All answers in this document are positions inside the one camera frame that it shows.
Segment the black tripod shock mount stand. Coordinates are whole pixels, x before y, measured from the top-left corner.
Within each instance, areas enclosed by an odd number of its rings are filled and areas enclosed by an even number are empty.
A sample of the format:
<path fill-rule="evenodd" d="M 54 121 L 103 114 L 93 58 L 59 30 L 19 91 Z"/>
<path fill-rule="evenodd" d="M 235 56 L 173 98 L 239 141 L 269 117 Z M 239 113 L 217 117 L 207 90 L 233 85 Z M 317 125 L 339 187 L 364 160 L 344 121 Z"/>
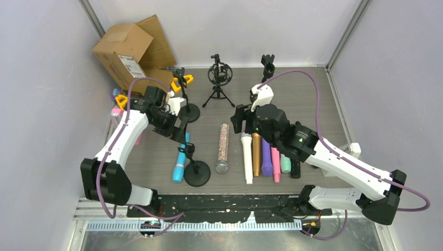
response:
<path fill-rule="evenodd" d="M 228 98 L 228 96 L 224 93 L 223 87 L 229 84 L 233 77 L 232 68 L 222 62 L 220 60 L 219 54 L 211 55 L 211 59 L 214 59 L 214 64 L 208 69 L 207 77 L 211 84 L 213 84 L 213 92 L 208 97 L 206 102 L 202 104 L 202 107 L 206 107 L 207 103 L 211 99 L 223 100 L 226 99 L 231 104 L 232 107 L 235 107 L 235 104 Z"/>

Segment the black mic stand front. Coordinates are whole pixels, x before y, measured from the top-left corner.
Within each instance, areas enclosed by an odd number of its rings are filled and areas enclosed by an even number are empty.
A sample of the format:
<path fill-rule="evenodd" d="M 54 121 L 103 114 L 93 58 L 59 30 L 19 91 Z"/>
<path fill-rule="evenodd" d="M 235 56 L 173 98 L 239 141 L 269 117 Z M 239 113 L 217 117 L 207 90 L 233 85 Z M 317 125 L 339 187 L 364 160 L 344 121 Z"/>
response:
<path fill-rule="evenodd" d="M 189 160 L 189 163 L 184 168 L 183 177 L 185 182 L 192 187 L 201 187 L 210 180 L 211 170 L 210 167 L 204 161 L 196 161 L 193 158 L 195 152 L 195 145 L 193 143 L 186 142 L 183 147 L 178 148 L 180 153 L 185 155 L 185 158 Z"/>

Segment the teal microphone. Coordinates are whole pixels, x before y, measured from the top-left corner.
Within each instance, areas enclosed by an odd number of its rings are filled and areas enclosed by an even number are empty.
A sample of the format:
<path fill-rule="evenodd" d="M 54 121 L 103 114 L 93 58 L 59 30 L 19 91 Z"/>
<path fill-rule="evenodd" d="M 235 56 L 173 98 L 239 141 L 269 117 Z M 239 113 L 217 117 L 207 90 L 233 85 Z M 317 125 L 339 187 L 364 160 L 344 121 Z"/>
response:
<path fill-rule="evenodd" d="M 280 154 L 280 167 L 281 173 L 287 174 L 291 172 L 292 164 L 290 158 L 286 157 L 284 154 Z"/>

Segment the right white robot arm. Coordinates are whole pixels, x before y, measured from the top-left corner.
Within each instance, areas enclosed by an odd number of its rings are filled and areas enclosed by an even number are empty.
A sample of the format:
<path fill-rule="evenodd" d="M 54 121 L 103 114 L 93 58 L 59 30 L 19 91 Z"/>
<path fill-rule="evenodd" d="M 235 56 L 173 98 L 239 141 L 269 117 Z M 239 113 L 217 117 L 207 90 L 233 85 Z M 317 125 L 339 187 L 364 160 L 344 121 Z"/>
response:
<path fill-rule="evenodd" d="M 286 113 L 273 104 L 255 110 L 251 105 L 238 105 L 230 121 L 235 133 L 257 133 L 292 161 L 324 169 L 352 185 L 351 188 L 305 185 L 298 196 L 298 205 L 304 213 L 350 210 L 361 212 L 376 223 L 392 224 L 402 189 L 390 182 L 403 185 L 404 172 L 398 169 L 387 172 L 360 161 L 299 121 L 291 123 Z"/>

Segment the blue toy microphone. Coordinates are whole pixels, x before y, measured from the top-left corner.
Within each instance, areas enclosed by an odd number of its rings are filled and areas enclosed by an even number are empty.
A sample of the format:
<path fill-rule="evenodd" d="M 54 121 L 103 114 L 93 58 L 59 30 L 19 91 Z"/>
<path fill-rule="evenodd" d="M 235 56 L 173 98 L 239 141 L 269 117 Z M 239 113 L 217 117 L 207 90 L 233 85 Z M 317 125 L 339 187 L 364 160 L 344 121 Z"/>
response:
<path fill-rule="evenodd" d="M 172 181 L 175 183 L 180 183 L 183 180 L 184 168 L 185 168 L 186 156 L 184 153 L 179 152 L 176 165 L 172 173 Z"/>

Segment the cardboard box with label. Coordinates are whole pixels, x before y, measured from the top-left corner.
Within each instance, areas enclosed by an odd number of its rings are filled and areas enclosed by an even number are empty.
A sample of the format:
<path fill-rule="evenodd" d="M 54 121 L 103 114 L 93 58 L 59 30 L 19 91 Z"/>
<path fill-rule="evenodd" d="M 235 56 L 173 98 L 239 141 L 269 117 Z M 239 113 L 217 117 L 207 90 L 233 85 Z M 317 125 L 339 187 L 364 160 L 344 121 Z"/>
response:
<path fill-rule="evenodd" d="M 147 86 L 167 90 L 173 82 L 168 68 L 177 61 L 157 15 L 113 25 L 92 52 L 122 90 L 144 94 Z"/>

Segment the black sparkle grille microphone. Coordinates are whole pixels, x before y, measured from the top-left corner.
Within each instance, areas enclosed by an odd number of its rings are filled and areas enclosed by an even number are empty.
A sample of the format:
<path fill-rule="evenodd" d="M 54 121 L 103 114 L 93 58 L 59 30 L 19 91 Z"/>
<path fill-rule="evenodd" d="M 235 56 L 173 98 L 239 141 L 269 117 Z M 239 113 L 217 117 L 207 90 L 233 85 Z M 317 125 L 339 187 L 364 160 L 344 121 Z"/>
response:
<path fill-rule="evenodd" d="M 301 178 L 301 165 L 300 161 L 297 159 L 291 159 L 291 171 L 290 171 L 290 178 L 292 179 L 299 179 Z"/>

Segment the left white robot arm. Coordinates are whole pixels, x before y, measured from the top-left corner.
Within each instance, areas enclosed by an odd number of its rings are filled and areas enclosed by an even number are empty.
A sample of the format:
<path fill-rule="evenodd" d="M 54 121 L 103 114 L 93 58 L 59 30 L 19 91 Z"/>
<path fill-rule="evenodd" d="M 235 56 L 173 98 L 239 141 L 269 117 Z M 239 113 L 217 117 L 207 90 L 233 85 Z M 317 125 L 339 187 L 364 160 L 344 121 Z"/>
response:
<path fill-rule="evenodd" d="M 131 183 L 124 168 L 137 139 L 149 126 L 161 136 L 175 142 L 185 142 L 188 119 L 181 119 L 186 99 L 173 92 L 148 86 L 141 98 L 131 98 L 123 118 L 103 149 L 94 158 L 86 158 L 80 165 L 85 196 L 89 200 L 124 206 L 148 206 L 156 191 Z"/>

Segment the gold microphone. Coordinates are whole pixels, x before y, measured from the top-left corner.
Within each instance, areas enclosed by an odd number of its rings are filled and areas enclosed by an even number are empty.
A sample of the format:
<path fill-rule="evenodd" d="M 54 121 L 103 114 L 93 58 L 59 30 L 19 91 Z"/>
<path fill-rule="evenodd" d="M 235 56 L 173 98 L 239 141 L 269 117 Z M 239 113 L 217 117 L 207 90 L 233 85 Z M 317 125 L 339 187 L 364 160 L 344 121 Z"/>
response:
<path fill-rule="evenodd" d="M 261 168 L 261 137 L 258 133 L 252 134 L 252 168 L 253 177 L 259 177 Z"/>

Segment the pink microphone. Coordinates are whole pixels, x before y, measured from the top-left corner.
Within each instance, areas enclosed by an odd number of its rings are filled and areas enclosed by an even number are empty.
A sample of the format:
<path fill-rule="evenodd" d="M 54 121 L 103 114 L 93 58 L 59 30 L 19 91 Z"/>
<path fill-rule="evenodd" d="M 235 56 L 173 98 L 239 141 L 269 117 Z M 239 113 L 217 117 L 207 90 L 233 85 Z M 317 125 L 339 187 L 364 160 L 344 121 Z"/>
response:
<path fill-rule="evenodd" d="M 275 147 L 271 147 L 271 159 L 273 165 L 273 178 L 275 183 L 279 183 L 281 180 L 281 163 L 280 153 Z"/>

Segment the white microphone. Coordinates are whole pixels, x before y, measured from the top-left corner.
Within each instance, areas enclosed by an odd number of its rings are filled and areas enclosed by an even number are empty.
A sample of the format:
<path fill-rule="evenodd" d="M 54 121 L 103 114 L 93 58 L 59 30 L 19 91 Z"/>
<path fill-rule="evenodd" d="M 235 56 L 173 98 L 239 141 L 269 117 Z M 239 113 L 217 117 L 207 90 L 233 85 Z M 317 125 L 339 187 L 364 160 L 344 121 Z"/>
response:
<path fill-rule="evenodd" d="M 241 134 L 241 143 L 243 147 L 243 163 L 244 175 L 247 185 L 253 184 L 253 167 L 252 167 L 252 136 L 243 132 Z"/>

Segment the glitter microphone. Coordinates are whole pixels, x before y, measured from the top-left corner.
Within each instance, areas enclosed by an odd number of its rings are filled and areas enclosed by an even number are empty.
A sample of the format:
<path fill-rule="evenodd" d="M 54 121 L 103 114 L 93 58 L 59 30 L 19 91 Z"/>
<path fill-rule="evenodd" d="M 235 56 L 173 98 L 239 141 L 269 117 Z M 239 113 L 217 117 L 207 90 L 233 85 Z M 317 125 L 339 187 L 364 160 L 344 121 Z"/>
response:
<path fill-rule="evenodd" d="M 229 136 L 229 125 L 223 123 L 220 126 L 218 160 L 216 164 L 216 171 L 219 174 L 226 173 L 228 169 L 228 164 L 227 164 L 228 136 Z"/>

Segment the black mic stand wide clip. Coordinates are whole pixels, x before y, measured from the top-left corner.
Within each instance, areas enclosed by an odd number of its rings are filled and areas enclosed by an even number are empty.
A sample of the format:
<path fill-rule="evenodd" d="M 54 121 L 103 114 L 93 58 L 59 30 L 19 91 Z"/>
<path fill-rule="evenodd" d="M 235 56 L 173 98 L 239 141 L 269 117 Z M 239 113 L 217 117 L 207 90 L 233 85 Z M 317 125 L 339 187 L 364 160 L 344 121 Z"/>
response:
<path fill-rule="evenodd" d="M 261 63 L 264 66 L 264 70 L 263 70 L 263 78 L 261 83 L 264 83 L 269 78 L 273 77 L 275 72 L 274 59 L 275 55 L 273 54 L 262 55 Z"/>

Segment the black mic stand round base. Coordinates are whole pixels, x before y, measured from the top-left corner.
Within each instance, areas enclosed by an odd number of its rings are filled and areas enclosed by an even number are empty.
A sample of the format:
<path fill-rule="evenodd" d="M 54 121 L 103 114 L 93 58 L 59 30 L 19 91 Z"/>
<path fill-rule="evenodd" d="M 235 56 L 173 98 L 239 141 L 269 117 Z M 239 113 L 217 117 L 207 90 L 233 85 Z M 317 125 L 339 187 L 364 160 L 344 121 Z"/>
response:
<path fill-rule="evenodd" d="M 189 103 L 189 97 L 185 92 L 185 89 L 188 87 L 189 84 L 184 86 L 186 84 L 186 80 L 184 79 L 185 76 L 185 68 L 175 69 L 172 72 L 173 76 L 178 79 L 179 85 L 182 87 L 182 97 L 186 99 L 186 105 L 181 108 L 179 113 L 179 118 L 182 119 L 183 117 L 187 116 L 189 117 L 188 123 L 195 122 L 200 117 L 200 109 L 197 105 L 193 103 Z"/>

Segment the purple microphone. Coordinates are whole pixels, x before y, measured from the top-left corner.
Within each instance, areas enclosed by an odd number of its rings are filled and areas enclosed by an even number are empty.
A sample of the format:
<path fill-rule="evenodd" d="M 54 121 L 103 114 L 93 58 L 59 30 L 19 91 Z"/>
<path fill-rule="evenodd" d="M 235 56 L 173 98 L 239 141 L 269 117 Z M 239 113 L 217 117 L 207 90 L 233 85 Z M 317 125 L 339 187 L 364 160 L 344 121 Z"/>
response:
<path fill-rule="evenodd" d="M 273 175 L 271 147 L 264 138 L 262 138 L 261 141 L 262 141 L 261 171 L 264 177 L 271 177 Z"/>

